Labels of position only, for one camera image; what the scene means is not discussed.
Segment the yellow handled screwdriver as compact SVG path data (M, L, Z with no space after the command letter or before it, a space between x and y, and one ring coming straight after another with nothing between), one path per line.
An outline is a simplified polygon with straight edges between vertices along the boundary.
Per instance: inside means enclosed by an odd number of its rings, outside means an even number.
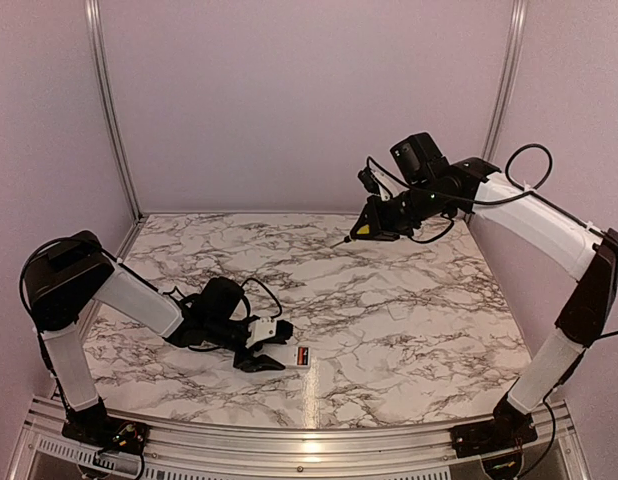
M332 248L336 248L343 244L352 243L357 240L369 240L370 239L370 227L363 225L359 228L353 228L349 234L347 234L342 240L332 245Z

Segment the white remote control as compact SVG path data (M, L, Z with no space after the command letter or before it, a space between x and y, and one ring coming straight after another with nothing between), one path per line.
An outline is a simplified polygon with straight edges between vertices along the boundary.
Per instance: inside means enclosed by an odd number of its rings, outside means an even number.
M309 369L311 367L311 349L307 346L278 345L274 350L274 359L285 368Z

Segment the white battery cover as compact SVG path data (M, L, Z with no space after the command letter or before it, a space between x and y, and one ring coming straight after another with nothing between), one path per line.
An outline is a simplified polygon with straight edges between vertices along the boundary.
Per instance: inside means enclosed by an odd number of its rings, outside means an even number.
M410 308L389 307L387 311L393 321L407 321L410 319L412 313Z

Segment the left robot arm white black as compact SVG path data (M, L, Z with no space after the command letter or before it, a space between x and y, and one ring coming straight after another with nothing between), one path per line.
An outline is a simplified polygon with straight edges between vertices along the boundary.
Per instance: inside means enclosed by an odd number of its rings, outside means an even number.
M264 353L284 345L293 325L278 308L254 313L246 286L214 277L196 293L163 291L108 252L90 231L48 241L21 268L21 302L35 326L44 362L75 426L95 445L114 438L115 423L103 401L84 350L78 322L89 305L140 325L166 343L194 351L228 350L235 369L279 371L284 364Z

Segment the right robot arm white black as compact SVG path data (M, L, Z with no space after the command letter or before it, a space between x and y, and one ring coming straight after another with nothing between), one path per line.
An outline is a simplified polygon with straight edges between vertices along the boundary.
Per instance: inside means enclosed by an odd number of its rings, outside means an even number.
M478 157L450 163L427 132L400 141L390 154L399 177L373 158L358 173L369 195L348 240L413 239L426 220L439 216L453 223L464 213L525 240L576 283L553 331L485 425L485 440L504 448L522 433L523 420L569 378L585 352L605 338L618 289L618 233L576 218L542 197L538 184L516 182L509 168Z

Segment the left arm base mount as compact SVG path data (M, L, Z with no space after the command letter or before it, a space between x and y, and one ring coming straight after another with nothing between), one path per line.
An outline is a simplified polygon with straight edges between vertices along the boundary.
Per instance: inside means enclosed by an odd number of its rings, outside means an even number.
M144 452L149 431L146 423L110 416L103 400L83 410L65 408L62 435L98 447L101 451L118 451L132 455Z

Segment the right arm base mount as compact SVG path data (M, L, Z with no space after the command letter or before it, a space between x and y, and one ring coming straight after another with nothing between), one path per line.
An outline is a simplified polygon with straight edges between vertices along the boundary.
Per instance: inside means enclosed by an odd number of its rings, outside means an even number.
M505 394L496 404L490 420L456 425L450 429L452 448L458 458L483 455L538 439L530 413L517 410Z

